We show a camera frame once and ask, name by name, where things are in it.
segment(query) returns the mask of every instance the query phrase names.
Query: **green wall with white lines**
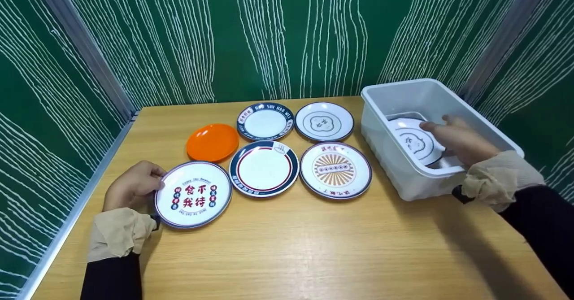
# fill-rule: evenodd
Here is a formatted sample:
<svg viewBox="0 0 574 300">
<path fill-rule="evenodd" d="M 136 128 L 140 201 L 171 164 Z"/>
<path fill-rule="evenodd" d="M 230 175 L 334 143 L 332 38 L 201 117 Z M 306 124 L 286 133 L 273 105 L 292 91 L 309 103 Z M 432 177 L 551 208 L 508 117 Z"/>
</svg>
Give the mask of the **green wall with white lines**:
<svg viewBox="0 0 574 300">
<path fill-rule="evenodd" d="M 43 0 L 0 0 L 0 74 L 0 299 L 12 299 L 125 122 Z"/>
<path fill-rule="evenodd" d="M 424 77 L 458 91 L 513 0 L 71 1 L 139 109 Z M 573 10 L 543 0 L 473 102 L 569 200 Z M 15 298 L 124 121 L 43 0 L 0 0 L 0 37 L 0 298 Z"/>
</svg>

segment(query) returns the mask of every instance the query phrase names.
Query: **white plate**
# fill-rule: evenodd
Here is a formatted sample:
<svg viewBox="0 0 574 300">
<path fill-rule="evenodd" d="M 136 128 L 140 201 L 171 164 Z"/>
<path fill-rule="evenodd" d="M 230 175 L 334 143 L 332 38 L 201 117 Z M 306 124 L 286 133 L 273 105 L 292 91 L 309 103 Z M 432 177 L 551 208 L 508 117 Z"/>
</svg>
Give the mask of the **white plate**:
<svg viewBox="0 0 574 300">
<path fill-rule="evenodd" d="M 299 160 L 287 145 L 258 141 L 244 146 L 231 159 L 235 188 L 248 196 L 269 197 L 287 190 L 297 179 Z"/>
<path fill-rule="evenodd" d="M 156 211 L 175 228 L 195 228 L 217 218 L 231 200 L 231 181 L 225 169 L 207 161 L 178 165 L 163 178 L 156 193 Z"/>
<path fill-rule="evenodd" d="M 416 118 L 405 117 L 389 121 L 399 137 L 400 144 L 410 149 L 423 165 L 430 165 L 442 157 L 445 148 L 432 134 L 421 130 L 421 122 L 423 121 Z"/>
<path fill-rule="evenodd" d="M 277 140 L 293 129 L 293 113 L 282 104 L 252 104 L 237 117 L 237 131 L 254 140 Z"/>
<path fill-rule="evenodd" d="M 351 134 L 354 125 L 348 110 L 328 102 L 308 104 L 295 116 L 299 133 L 320 142 L 342 140 Z"/>
<path fill-rule="evenodd" d="M 331 199 L 350 199 L 369 188 L 373 173 L 365 156 L 344 143 L 318 143 L 301 157 L 301 178 Z"/>
</svg>

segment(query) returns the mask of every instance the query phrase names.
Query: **white plastic container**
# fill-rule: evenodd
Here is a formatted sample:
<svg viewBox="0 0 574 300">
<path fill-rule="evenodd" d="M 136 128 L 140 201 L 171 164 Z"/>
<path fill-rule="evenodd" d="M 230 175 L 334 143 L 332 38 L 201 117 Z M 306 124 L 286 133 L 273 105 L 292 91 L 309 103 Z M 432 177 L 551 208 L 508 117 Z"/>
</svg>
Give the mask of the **white plastic container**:
<svg viewBox="0 0 574 300">
<path fill-rule="evenodd" d="M 443 124 L 444 114 L 458 115 L 502 151 L 513 149 L 524 157 L 516 143 L 437 80 L 424 78 L 367 86 L 361 96 L 365 100 L 361 133 L 404 200 L 451 193 L 465 178 L 465 169 L 456 157 L 443 157 L 430 167 L 423 165 L 399 143 L 389 116 L 418 113 L 425 120 Z"/>
</svg>

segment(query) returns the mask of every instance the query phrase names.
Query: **hand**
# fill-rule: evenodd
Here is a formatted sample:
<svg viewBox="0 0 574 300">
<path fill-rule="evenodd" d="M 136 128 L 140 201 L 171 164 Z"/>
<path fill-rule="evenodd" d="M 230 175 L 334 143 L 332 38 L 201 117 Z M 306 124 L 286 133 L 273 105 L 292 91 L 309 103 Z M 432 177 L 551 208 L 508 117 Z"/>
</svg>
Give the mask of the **hand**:
<svg viewBox="0 0 574 300">
<path fill-rule="evenodd" d="M 102 211 L 129 207 L 135 199 L 164 187 L 166 171 L 150 161 L 139 161 L 109 186 Z"/>
<path fill-rule="evenodd" d="M 444 115 L 443 120 L 447 123 L 445 126 L 422 122 L 420 127 L 432 133 L 447 151 L 454 153 L 466 166 L 470 167 L 500 153 L 498 148 L 470 128 L 462 118 Z"/>
</svg>

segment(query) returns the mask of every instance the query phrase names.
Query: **plate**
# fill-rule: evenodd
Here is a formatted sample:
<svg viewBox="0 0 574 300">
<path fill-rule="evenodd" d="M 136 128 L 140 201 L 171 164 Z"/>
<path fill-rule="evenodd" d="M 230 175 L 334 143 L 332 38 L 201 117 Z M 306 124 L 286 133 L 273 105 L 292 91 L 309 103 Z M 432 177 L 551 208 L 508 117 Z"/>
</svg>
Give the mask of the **plate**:
<svg viewBox="0 0 574 300">
<path fill-rule="evenodd" d="M 209 124 L 193 132 L 185 150 L 198 161 L 217 162 L 229 157 L 239 145 L 237 131 L 226 124 Z"/>
<path fill-rule="evenodd" d="M 254 140 L 277 140 L 293 129 L 293 113 L 281 104 L 252 104 L 237 117 L 237 131 Z"/>
<path fill-rule="evenodd" d="M 299 160 L 287 145 L 258 141 L 237 151 L 229 165 L 231 181 L 238 191 L 269 197 L 291 187 L 299 174 Z"/>
<path fill-rule="evenodd" d="M 405 149 L 410 149 L 423 165 L 430 165 L 443 156 L 445 148 L 431 133 L 421 130 L 419 127 L 421 122 L 423 121 L 406 117 L 389 121 L 391 128 L 396 131 L 400 144 Z"/>
<path fill-rule="evenodd" d="M 314 141 L 339 141 L 351 134 L 355 121 L 338 104 L 316 102 L 304 106 L 295 116 L 299 133 Z"/>
<path fill-rule="evenodd" d="M 373 172 L 357 149 L 344 143 L 318 143 L 301 157 L 301 179 L 326 198 L 344 200 L 369 188 Z"/>
<path fill-rule="evenodd" d="M 156 211 L 175 228 L 195 228 L 217 218 L 231 200 L 231 181 L 215 163 L 191 161 L 171 169 L 156 193 Z"/>
</svg>

